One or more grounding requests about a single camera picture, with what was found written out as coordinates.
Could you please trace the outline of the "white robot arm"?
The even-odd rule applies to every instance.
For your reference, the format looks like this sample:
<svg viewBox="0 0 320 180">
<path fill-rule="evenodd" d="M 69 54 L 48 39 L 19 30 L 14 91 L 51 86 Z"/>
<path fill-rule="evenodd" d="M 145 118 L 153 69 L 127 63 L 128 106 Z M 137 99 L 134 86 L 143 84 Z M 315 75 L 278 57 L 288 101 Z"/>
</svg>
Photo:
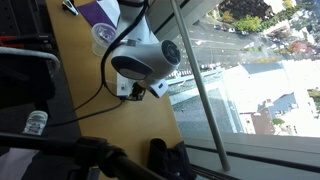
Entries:
<svg viewBox="0 0 320 180">
<path fill-rule="evenodd" d="M 160 98 L 168 89 L 165 78 L 180 65 L 179 49 L 171 40 L 159 41 L 150 30 L 145 16 L 148 0 L 117 1 L 120 42 L 112 51 L 111 64 L 120 75 Z"/>
</svg>

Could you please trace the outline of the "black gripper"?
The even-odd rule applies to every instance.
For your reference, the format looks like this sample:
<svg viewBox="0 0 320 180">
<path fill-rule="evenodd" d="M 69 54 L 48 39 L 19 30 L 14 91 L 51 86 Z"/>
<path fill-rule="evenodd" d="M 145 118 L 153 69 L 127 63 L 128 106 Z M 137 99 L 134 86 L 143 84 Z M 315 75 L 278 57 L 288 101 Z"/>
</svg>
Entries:
<svg viewBox="0 0 320 180">
<path fill-rule="evenodd" d="M 146 93 L 146 89 L 135 82 L 132 86 L 132 91 L 128 97 L 131 101 L 142 101 Z"/>
</svg>

